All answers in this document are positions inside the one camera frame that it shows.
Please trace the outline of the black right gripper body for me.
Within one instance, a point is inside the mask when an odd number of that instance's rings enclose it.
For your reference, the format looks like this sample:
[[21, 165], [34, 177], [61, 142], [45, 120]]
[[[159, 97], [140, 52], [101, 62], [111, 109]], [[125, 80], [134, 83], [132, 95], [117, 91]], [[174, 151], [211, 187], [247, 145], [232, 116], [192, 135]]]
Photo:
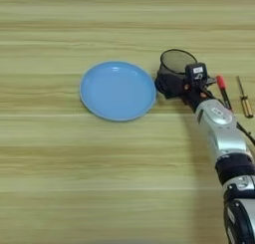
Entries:
[[195, 112], [201, 103], [207, 100], [212, 100], [213, 95], [204, 87], [192, 87], [191, 85], [186, 84], [184, 86], [184, 94], [181, 96], [181, 99]]

